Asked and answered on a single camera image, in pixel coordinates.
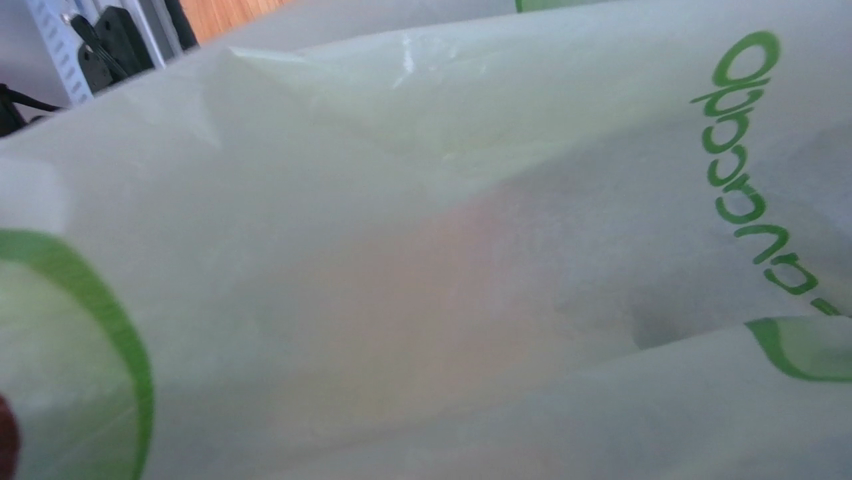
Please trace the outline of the translucent white plastic bag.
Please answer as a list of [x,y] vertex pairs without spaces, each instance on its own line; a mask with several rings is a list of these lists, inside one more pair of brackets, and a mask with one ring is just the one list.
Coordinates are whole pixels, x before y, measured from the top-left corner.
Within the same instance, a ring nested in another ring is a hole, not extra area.
[[847,479],[851,5],[290,5],[1,143],[5,479]]

